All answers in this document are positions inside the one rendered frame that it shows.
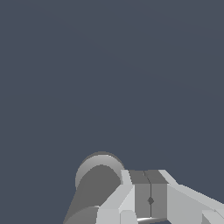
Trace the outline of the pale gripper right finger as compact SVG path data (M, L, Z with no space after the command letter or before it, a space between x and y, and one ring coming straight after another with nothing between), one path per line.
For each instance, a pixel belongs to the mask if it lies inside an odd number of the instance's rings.
M149 223L224 224L224 204L180 185L166 170L148 170L150 183Z

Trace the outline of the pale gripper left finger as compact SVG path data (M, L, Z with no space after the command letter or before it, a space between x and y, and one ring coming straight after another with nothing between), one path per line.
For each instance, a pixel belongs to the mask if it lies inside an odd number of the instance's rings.
M122 170L122 183L100 206L96 224L138 224L151 217L151 185L143 171Z

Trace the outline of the grey metal faucet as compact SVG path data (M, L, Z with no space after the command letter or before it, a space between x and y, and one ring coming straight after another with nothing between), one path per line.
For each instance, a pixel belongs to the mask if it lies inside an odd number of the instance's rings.
M98 209L121 184L123 169L122 161L112 153L87 156L76 172L76 191L63 224L95 224Z

